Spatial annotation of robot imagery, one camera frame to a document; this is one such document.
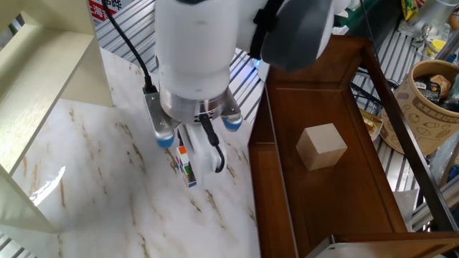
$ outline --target paper cup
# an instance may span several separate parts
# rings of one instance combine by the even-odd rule
[[[395,91],[395,97],[414,133],[422,154],[430,155],[453,133],[459,130],[459,113],[445,110],[430,102],[416,88],[414,78],[423,75],[442,75],[451,84],[459,74],[459,67],[445,61],[427,60],[417,63]],[[381,137],[396,151],[403,153],[394,128],[382,111]]]

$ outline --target red label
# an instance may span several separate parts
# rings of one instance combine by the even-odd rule
[[[107,14],[105,14],[105,12],[103,11],[102,4],[89,0],[89,6],[91,8],[91,13],[93,13],[94,18],[97,18],[101,21],[105,21],[106,19],[108,19]],[[112,9],[109,10],[112,15],[116,14],[116,11]]]

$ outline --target black cable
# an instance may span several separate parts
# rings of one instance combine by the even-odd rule
[[[361,10],[364,12],[366,26],[368,27],[368,32],[370,33],[370,38],[372,38],[372,41],[373,41],[372,46],[373,46],[373,50],[374,50],[374,55],[376,56],[376,60],[378,60],[379,65],[381,65],[381,62],[379,61],[379,57],[378,57],[378,51],[376,49],[376,46],[374,45],[375,41],[374,41],[374,38],[373,38],[373,32],[372,32],[372,29],[370,28],[370,22],[368,20],[368,16],[366,15],[366,9],[365,9],[365,6],[364,6],[364,2],[362,0],[360,0],[360,5],[361,5]]]
[[[223,168],[224,168],[224,156],[223,156],[222,150],[218,146],[220,144],[218,136],[214,132],[214,128],[212,127],[212,123],[210,122],[210,118],[207,114],[199,115],[199,122],[201,123],[204,131],[207,134],[207,139],[209,140],[210,145],[214,146],[217,149],[217,152],[220,155],[220,158],[222,159],[222,162],[220,163],[220,167],[217,168],[217,170],[215,170],[215,173],[220,173],[223,171]]]
[[[372,100],[372,101],[378,103],[379,105],[382,105],[381,100],[378,100],[377,98],[375,98],[375,96],[369,94],[366,90],[360,88],[359,86],[357,86],[353,82],[351,82],[349,84],[349,86],[351,86],[351,88],[353,88],[354,90],[358,90],[363,95],[363,96],[359,96],[359,97],[365,97],[368,100]]]
[[[105,14],[107,14],[108,19],[112,23],[112,25],[115,27],[116,31],[119,33],[119,35],[124,39],[124,42],[128,45],[129,49],[132,51],[134,56],[136,56],[137,62],[141,65],[143,73],[145,75],[145,92],[144,93],[155,93],[158,92],[156,87],[153,85],[151,82],[151,77],[150,74],[148,73],[148,70],[146,69],[145,63],[142,60],[142,57],[138,54],[136,48],[132,45],[131,41],[129,38],[124,34],[123,30],[120,28],[118,23],[116,23],[115,19],[113,18],[112,14],[110,13],[110,9],[108,8],[107,5],[107,0],[102,0],[102,6]]]

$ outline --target wooden tray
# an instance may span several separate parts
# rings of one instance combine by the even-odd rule
[[[349,89],[362,46],[369,41],[332,37],[314,66],[294,74],[270,71],[249,144],[263,257],[306,257],[336,234],[365,239],[407,232]],[[296,143],[304,128],[327,123],[335,125],[348,149],[335,166],[308,171]],[[452,234],[448,237],[459,243],[459,234]],[[415,240],[416,234],[403,236]],[[451,240],[442,248],[428,242],[423,245],[434,250],[429,254],[453,247]]]

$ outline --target marble surface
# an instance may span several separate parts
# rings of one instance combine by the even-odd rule
[[[59,100],[13,175],[59,232],[0,230],[39,258],[259,257],[251,125],[219,128],[224,183],[188,189],[156,145],[142,72],[102,51],[115,106]]]

